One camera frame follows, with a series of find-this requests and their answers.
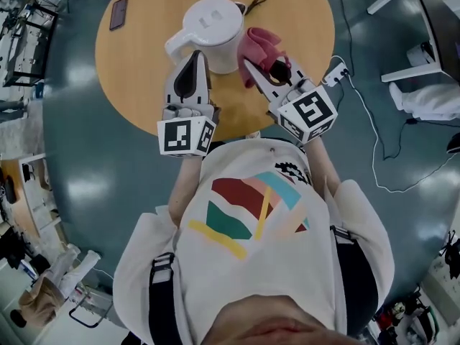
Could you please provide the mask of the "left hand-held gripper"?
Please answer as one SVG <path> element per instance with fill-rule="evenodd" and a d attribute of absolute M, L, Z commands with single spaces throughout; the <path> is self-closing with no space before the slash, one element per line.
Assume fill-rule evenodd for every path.
<path fill-rule="evenodd" d="M 211 79 L 206 56 L 193 51 L 168 76 L 165 95 L 168 105 L 157 122 L 160 154 L 206 156 L 219 123 L 221 109 L 210 102 Z M 184 105 L 196 92 L 200 104 Z M 172 103 L 179 99 L 181 103 Z"/>

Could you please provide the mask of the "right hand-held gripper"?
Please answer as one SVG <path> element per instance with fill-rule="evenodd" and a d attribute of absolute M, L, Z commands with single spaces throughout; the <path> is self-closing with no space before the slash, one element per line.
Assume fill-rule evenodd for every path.
<path fill-rule="evenodd" d="M 248 59 L 244 66 L 269 101 L 276 123 L 299 142 L 306 144 L 334 125 L 338 113 L 326 90 L 316 86 L 294 59 L 278 58 L 268 71 Z"/>

